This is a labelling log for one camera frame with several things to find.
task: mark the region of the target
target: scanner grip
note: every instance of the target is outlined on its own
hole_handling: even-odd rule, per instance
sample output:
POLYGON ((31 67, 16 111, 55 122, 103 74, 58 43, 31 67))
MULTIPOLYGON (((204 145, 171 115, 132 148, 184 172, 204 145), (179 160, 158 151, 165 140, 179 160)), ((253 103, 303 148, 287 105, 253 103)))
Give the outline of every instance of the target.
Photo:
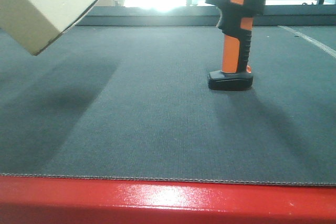
POLYGON ((253 15, 243 8, 220 8, 217 27, 225 34, 222 71, 238 73, 247 71, 250 52, 253 15))

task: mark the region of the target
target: orange barcode scanner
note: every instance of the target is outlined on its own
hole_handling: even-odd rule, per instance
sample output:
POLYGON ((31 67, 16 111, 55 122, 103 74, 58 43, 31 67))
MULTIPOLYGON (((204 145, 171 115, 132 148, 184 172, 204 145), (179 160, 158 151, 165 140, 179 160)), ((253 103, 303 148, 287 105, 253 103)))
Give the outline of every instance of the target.
POLYGON ((205 0, 221 12, 217 27, 224 33, 222 70, 208 75, 214 90, 245 90, 253 83, 250 52, 253 17, 264 12, 266 0, 205 0))

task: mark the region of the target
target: white line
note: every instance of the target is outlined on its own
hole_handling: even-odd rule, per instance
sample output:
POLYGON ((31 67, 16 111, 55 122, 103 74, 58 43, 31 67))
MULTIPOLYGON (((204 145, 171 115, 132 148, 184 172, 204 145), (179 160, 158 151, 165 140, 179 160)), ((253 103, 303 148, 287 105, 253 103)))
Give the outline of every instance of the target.
POLYGON ((319 42, 316 39, 313 39, 303 33, 300 33, 299 31, 296 31, 288 26, 279 26, 287 31, 290 31, 291 33, 300 36, 301 38, 305 39, 306 41, 308 41, 309 43, 312 43, 313 45, 321 48, 323 51, 325 51, 326 53, 330 54, 333 58, 336 59, 336 51, 330 47, 328 47, 327 45, 323 44, 322 42, 319 42))

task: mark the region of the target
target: scanner base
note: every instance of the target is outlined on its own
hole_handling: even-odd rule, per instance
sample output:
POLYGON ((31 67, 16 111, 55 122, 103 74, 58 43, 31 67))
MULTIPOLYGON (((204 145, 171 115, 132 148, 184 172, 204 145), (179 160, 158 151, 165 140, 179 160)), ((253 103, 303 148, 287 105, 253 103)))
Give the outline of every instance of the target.
POLYGON ((246 90, 252 86, 253 74, 248 72, 224 73, 222 71, 210 72, 208 86, 213 90, 246 90))

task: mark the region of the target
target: red metal frame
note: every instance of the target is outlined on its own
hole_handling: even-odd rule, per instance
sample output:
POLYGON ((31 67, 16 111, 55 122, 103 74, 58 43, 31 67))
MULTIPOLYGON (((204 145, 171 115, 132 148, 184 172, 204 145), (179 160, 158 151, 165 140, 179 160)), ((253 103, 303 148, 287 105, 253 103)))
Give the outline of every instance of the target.
POLYGON ((0 223, 336 223, 336 188, 0 176, 0 223))

